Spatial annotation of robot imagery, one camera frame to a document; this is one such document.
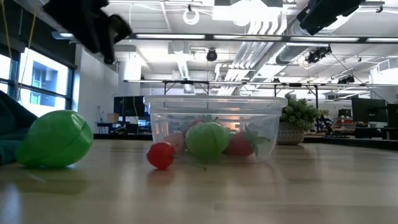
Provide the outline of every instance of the green plastic egg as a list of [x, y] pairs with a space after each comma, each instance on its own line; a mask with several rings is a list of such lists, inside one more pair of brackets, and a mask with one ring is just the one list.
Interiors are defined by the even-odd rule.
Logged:
[[54, 111], [38, 118], [16, 151], [28, 167], [65, 167], [82, 159], [93, 144], [93, 132], [77, 112]]
[[202, 162], [217, 160], [228, 146], [228, 141], [228, 132], [214, 122], [197, 124], [185, 136], [187, 149]]

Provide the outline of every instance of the plant pot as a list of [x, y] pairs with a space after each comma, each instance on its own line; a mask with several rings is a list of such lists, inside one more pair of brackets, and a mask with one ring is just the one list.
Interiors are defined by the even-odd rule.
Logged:
[[304, 141], [305, 131], [294, 127], [289, 122], [280, 122], [277, 143], [280, 145], [297, 145]]

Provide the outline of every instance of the plastic container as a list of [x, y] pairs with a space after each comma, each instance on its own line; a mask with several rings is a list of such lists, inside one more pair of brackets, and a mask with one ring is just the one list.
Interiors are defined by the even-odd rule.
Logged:
[[[279, 117], [287, 100], [278, 97], [159, 95], [145, 96], [144, 103], [149, 105], [154, 142], [182, 133], [188, 150], [180, 151], [181, 156], [195, 157], [189, 145], [195, 145], [191, 139], [199, 133], [193, 131], [196, 130], [194, 127], [198, 127], [196, 123], [216, 122], [229, 132], [228, 146], [222, 149], [218, 161], [260, 162], [275, 147]], [[208, 141], [211, 139], [203, 138], [203, 142]], [[246, 151], [244, 155], [236, 152], [240, 149]]]

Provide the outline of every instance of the green plant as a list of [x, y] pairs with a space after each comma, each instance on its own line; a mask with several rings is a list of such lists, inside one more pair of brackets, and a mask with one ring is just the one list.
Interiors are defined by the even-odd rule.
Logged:
[[312, 105], [307, 105], [306, 99], [293, 100], [289, 94], [286, 94], [285, 97], [288, 103], [282, 110], [280, 121], [289, 122], [304, 131], [313, 128], [315, 118], [319, 116], [318, 110]]

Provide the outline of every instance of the window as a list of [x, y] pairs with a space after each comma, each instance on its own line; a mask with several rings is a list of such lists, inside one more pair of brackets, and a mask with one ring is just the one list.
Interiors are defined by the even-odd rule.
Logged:
[[61, 95], [67, 94], [68, 67], [33, 50], [21, 54], [19, 82]]
[[23, 86], [18, 102], [36, 116], [64, 110], [69, 68], [33, 50], [21, 54], [18, 81]]
[[8, 91], [8, 85], [4, 83], [0, 83], [0, 90], [7, 93]]
[[11, 59], [0, 55], [0, 78], [9, 79], [10, 77]]
[[25, 88], [21, 89], [18, 103], [36, 116], [43, 116], [51, 111], [65, 109], [65, 98], [38, 93]]

